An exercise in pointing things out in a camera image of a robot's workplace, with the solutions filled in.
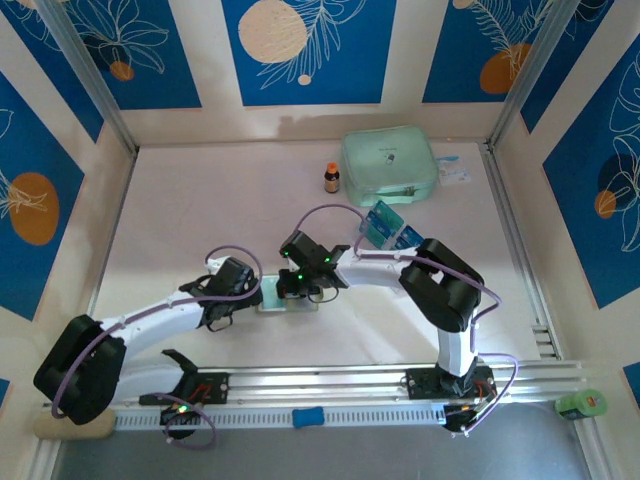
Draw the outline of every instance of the metal profile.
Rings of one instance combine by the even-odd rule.
[[[513,366],[490,364],[498,389],[504,388]],[[432,368],[433,364],[377,365],[350,367],[285,367],[200,369],[202,372],[224,371],[230,374],[228,409],[292,409],[322,406],[333,407],[405,407],[425,408],[464,403],[443,398],[434,401],[412,401],[406,387],[405,372],[409,368]],[[590,372],[580,362],[521,362],[516,380],[504,401],[538,402],[555,400],[567,393],[584,389]],[[140,411],[155,407],[140,407],[137,403],[122,403],[112,408]]]
[[[500,116],[489,137],[490,148],[494,148],[500,143],[511,122],[520,113],[524,102],[549,61],[549,57],[551,57],[553,50],[575,14],[576,8],[580,5],[580,1],[562,0],[554,2],[547,19],[533,42],[531,52],[507,94]]]
[[[565,358],[562,347],[558,342],[558,336],[556,334],[555,327],[553,325],[553,318],[549,310],[549,306],[544,298],[542,286],[538,281],[537,276],[529,260],[529,254],[524,244],[524,239],[520,233],[520,227],[516,220],[516,215],[509,201],[509,194],[507,192],[504,179],[498,167],[498,160],[496,153],[491,150],[485,150],[482,152],[482,159],[487,172],[489,180],[489,186],[493,192],[493,197],[498,207],[498,214],[503,225],[505,234],[507,235],[509,245],[513,249],[513,257],[517,263],[517,267],[520,269],[525,285],[527,287],[527,293],[529,294],[529,300],[533,306],[536,314],[536,320],[538,325],[543,325],[547,328],[556,358]]]
[[[291,408],[225,408],[207,407],[205,413],[217,429],[291,428]],[[399,408],[385,406],[327,407],[324,409],[325,427],[364,427],[400,425],[443,425],[446,422],[444,408],[440,405],[411,405]],[[159,430],[158,409],[116,410],[117,431]],[[185,425],[172,426],[172,430],[208,429],[199,418]]]
[[[137,143],[122,118],[118,104],[111,95],[104,78],[91,59],[64,8],[56,0],[33,0],[33,3],[44,25],[51,32],[51,36],[60,47],[100,115],[111,125],[122,147],[135,160],[138,150]]]

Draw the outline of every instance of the purple cable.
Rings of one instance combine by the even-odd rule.
[[[349,210],[350,212],[353,212],[356,215],[358,215],[360,217],[360,220],[362,220],[365,224],[369,223],[369,222],[367,222],[367,219],[362,214],[362,212],[360,212],[360,210],[352,207],[351,205],[344,205],[342,203],[325,203],[323,205],[318,205],[317,207],[314,207],[311,210],[309,210],[307,213],[305,213],[302,216],[302,218],[300,219],[300,221],[297,223],[297,225],[295,226],[293,231],[295,232],[296,230],[300,230],[300,227],[302,226],[302,223],[307,219],[307,217],[309,215],[311,215],[314,212],[317,212],[318,210],[322,210],[324,208],[343,208],[345,210]],[[357,238],[356,243],[353,245],[353,251],[356,252],[356,254],[358,253],[358,247],[360,247],[360,242],[362,242],[362,240],[364,239],[364,237],[366,235],[367,235],[367,229],[365,228],[365,229],[362,230],[362,233],[360,233],[360,236]]]
[[[321,210],[323,208],[330,208],[330,207],[344,208],[345,210],[350,210],[350,211],[354,212],[356,215],[358,215],[358,217],[360,217],[360,219],[363,222],[367,223],[367,220],[366,220],[365,216],[359,210],[356,210],[352,206],[343,205],[343,204],[340,204],[340,203],[327,203],[325,205],[320,205],[318,207],[312,208],[307,213],[305,213],[303,215],[303,217],[300,219],[300,221],[298,222],[298,224],[296,225],[294,230],[299,230],[300,226],[302,225],[302,222],[304,222],[306,220],[306,218],[309,215],[311,215],[313,212],[316,212],[316,211]],[[459,280],[462,280],[463,282],[466,282],[467,284],[471,285],[473,288],[476,288],[477,290],[481,291],[482,293],[490,296],[495,301],[495,303],[493,305],[490,305],[489,307],[485,308],[484,310],[482,310],[480,313],[478,313],[477,315],[475,315],[471,319],[471,322],[470,322],[470,326],[471,326],[470,347],[471,347],[471,351],[475,352],[475,349],[476,349],[476,328],[477,328],[478,320],[480,320],[480,318],[484,317],[485,315],[487,315],[488,313],[494,311],[495,309],[500,307],[500,305],[502,305],[502,299],[500,298],[500,296],[497,293],[495,293],[493,290],[485,287],[480,282],[476,282],[471,277],[469,277],[469,276],[467,276],[467,275],[465,275],[463,273],[460,273],[457,270],[449,268],[446,265],[442,265],[441,263],[438,263],[438,262],[435,262],[433,260],[430,260],[428,258],[415,257],[415,256],[410,256],[410,255],[391,255],[391,254],[385,254],[385,253],[381,253],[381,254],[364,253],[364,254],[361,254],[361,253],[359,253],[358,250],[359,250],[359,247],[360,247],[360,242],[362,242],[362,240],[364,239],[366,234],[367,234],[367,228],[365,228],[363,230],[363,232],[360,234],[360,236],[356,240],[355,244],[353,245],[353,251],[354,251],[355,255],[358,258],[380,259],[380,260],[405,260],[405,261],[415,261],[415,262],[423,263],[425,265],[429,265],[431,267],[437,268],[438,270],[442,271],[443,273],[451,275],[452,277],[455,277],[455,278],[457,278]],[[500,400],[506,394],[507,390],[509,390],[509,388],[511,388],[511,385],[513,385],[513,382],[514,382],[516,376],[518,375],[518,368],[519,368],[518,359],[513,357],[513,356],[511,356],[511,355],[508,355],[506,353],[480,353],[480,354],[478,354],[478,356],[481,357],[481,358],[484,358],[484,357],[505,358],[505,359],[508,359],[511,362],[513,362],[514,368],[513,368],[513,374],[511,375],[511,378],[507,382],[507,385],[502,389],[502,392],[500,392],[500,394],[498,394],[498,396],[493,401],[493,403],[488,407],[488,410],[473,425],[471,425],[471,427],[469,427],[469,429],[466,432],[467,434],[469,432],[471,432],[474,428],[476,428],[476,426],[479,425],[487,417],[487,415],[489,415],[489,413],[491,413],[493,411],[494,408],[496,408],[496,406],[498,405]]]
[[[215,443],[216,443],[216,426],[213,424],[213,420],[211,420],[211,418],[209,418],[209,415],[207,415],[204,410],[202,410],[199,407],[196,407],[195,405],[182,400],[181,398],[178,397],[174,397],[173,395],[169,395],[166,393],[152,393],[152,395],[158,397],[158,398],[166,398],[167,400],[171,400],[174,403],[179,403],[180,405],[184,405],[185,407],[189,408],[190,410],[193,410],[194,412],[196,412],[198,414],[198,416],[200,418],[202,418],[205,422],[207,422],[209,424],[209,426],[211,427],[211,440],[209,440],[207,443],[204,443],[202,445],[188,445],[184,442],[180,442],[180,441],[175,441],[174,438],[172,438],[169,435],[169,426],[171,425],[171,421],[168,421],[167,424],[164,426],[164,435],[167,438],[167,443],[169,443],[170,445],[173,445],[175,447],[178,448],[184,448],[186,450],[208,450],[210,448],[212,448]]]
[[[355,213],[356,215],[358,215],[358,217],[360,217],[360,220],[362,220],[365,224],[368,224],[366,217],[356,208],[352,207],[351,205],[344,205],[342,203],[325,203],[324,205],[319,205],[317,207],[312,208],[311,210],[309,210],[307,213],[305,213],[302,218],[300,219],[300,221],[297,223],[297,225],[294,228],[294,231],[299,230],[300,227],[302,226],[302,223],[307,219],[307,217],[309,215],[311,215],[314,212],[317,212],[318,210],[322,210],[324,208],[343,208],[345,210],[349,210],[353,213]],[[416,261],[419,263],[423,263],[425,265],[429,265],[431,267],[435,267],[438,270],[441,270],[444,273],[447,273],[453,277],[456,277],[459,280],[462,280],[463,282],[468,283],[469,285],[471,285],[472,287],[480,290],[482,293],[490,296],[495,303],[493,305],[490,305],[489,307],[485,308],[484,310],[482,310],[480,313],[478,313],[477,315],[475,315],[472,319],[471,319],[471,341],[470,341],[470,347],[471,347],[471,351],[475,352],[476,350],[476,330],[477,330],[477,324],[478,324],[478,320],[480,320],[482,317],[484,317],[486,314],[493,312],[495,309],[497,309],[498,307],[500,307],[500,305],[502,305],[502,299],[500,298],[500,296],[495,293],[494,291],[490,290],[489,288],[485,287],[483,284],[476,282],[475,280],[473,280],[471,277],[464,275],[460,272],[458,272],[457,270],[453,270],[452,268],[449,268],[445,265],[442,265],[441,263],[438,262],[434,262],[433,260],[429,260],[428,258],[422,258],[422,257],[414,257],[414,256],[409,256],[409,255],[401,255],[399,257],[396,257],[395,255],[390,255],[390,254],[375,254],[375,253],[370,253],[370,254],[360,254],[358,252],[359,248],[360,248],[360,243],[362,242],[362,240],[364,239],[364,237],[367,235],[367,229],[364,228],[362,230],[362,233],[358,236],[356,242],[353,245],[353,251],[355,253],[355,255],[359,258],[364,258],[364,259],[375,259],[375,258],[379,258],[381,260],[407,260],[407,261]]]
[[[500,403],[500,400],[502,400],[502,397],[505,396],[507,391],[513,385],[513,382],[515,381],[516,377],[518,376],[518,371],[520,369],[520,363],[518,362],[518,359],[516,357],[514,357],[513,355],[509,355],[507,353],[479,353],[478,356],[480,358],[482,358],[483,360],[485,360],[487,358],[494,358],[494,359],[502,358],[502,359],[505,359],[505,360],[509,360],[510,362],[513,363],[513,372],[511,373],[511,378],[509,378],[509,381],[504,386],[502,391],[498,394],[496,399],[491,403],[491,405],[489,405],[489,407],[487,408],[487,411],[484,412],[482,414],[482,416],[480,418],[478,418],[475,421],[475,423],[473,425],[471,425],[466,430],[467,434],[471,433],[478,425],[480,425],[484,421],[484,419],[487,418],[487,416],[498,406],[498,403]]]
[[[112,333],[116,332],[117,330],[124,328],[126,325],[130,325],[133,322],[136,322],[142,318],[145,318],[149,315],[153,315],[154,313],[158,313],[161,312],[163,310],[166,310],[168,308],[173,308],[173,306],[176,305],[184,305],[187,303],[196,303],[196,302],[202,302],[202,301],[215,301],[215,302],[236,302],[238,300],[244,300],[245,298],[249,298],[251,295],[253,295],[254,293],[256,293],[258,291],[258,289],[260,288],[260,284],[262,283],[262,264],[260,263],[260,261],[258,260],[258,258],[251,253],[249,250],[247,250],[244,247],[240,247],[237,245],[222,245],[220,247],[214,248],[213,250],[211,250],[207,256],[205,257],[205,263],[209,260],[209,258],[211,258],[211,256],[223,249],[227,249],[227,248],[231,248],[234,250],[239,250],[241,252],[246,253],[247,255],[249,255],[249,257],[251,257],[251,259],[256,262],[256,265],[258,267],[258,282],[256,283],[256,285],[249,290],[246,293],[243,293],[242,295],[238,295],[238,296],[219,296],[219,295],[215,295],[215,296],[205,296],[205,297],[194,297],[194,298],[185,298],[182,300],[177,300],[175,302],[173,302],[173,304],[171,306],[169,306],[169,304],[167,303],[163,303],[160,305],[156,305],[154,307],[148,308],[147,310],[143,310],[140,313],[136,313],[135,315],[132,315],[130,317],[128,317],[125,321],[124,324],[121,323],[116,323],[115,325],[109,327],[108,329],[106,329],[104,332],[102,332],[100,335],[98,335],[96,338],[94,338],[89,345],[87,345],[84,350],[82,350],[82,352],[80,352],[80,355],[78,355],[78,357],[73,361],[73,363],[71,364],[71,366],[69,367],[69,370],[67,370],[66,375],[64,376],[64,378],[62,379],[62,382],[60,382],[60,386],[58,387],[58,391],[56,392],[54,398],[53,398],[53,403],[51,404],[51,415],[53,415],[54,418],[64,418],[66,415],[64,415],[63,413],[59,413],[58,412],[58,408],[60,406],[60,400],[62,399],[62,395],[64,395],[64,392],[67,390],[67,387],[69,386],[69,383],[71,382],[71,379],[73,377],[73,375],[76,373],[76,370],[78,370],[78,367],[80,366],[80,364],[84,361],[84,359],[91,354],[91,352],[96,348],[96,346],[98,346],[100,344],[100,342],[102,342],[106,337],[108,337],[109,335],[111,335]]]
[[[454,270],[452,268],[449,268],[445,265],[442,265],[441,263],[438,262],[434,262],[433,260],[430,260],[428,258],[422,258],[422,257],[414,257],[411,255],[391,255],[388,253],[381,253],[381,254],[377,254],[377,253],[363,253],[363,254],[359,254],[358,252],[356,252],[356,255],[359,258],[364,258],[364,259],[381,259],[381,260],[405,260],[405,261],[413,261],[413,262],[418,262],[418,263],[423,263],[425,265],[429,265],[430,267],[434,267],[437,268],[438,270],[441,270],[442,272],[451,275],[452,277],[456,277],[459,280],[462,280],[465,283],[468,283],[469,285],[471,285],[473,288],[480,290],[482,293],[490,296],[496,303],[494,303],[493,305],[485,308],[484,310],[482,310],[480,313],[478,313],[476,316],[474,316],[471,319],[471,351],[475,352],[476,350],[476,324],[478,323],[478,320],[485,316],[487,313],[492,312],[493,310],[495,310],[496,308],[498,308],[500,305],[502,305],[502,299],[500,298],[500,296],[495,293],[493,290],[485,287],[483,284],[481,284],[480,282],[476,282],[474,279],[472,279],[471,277],[458,272],[457,270]]]

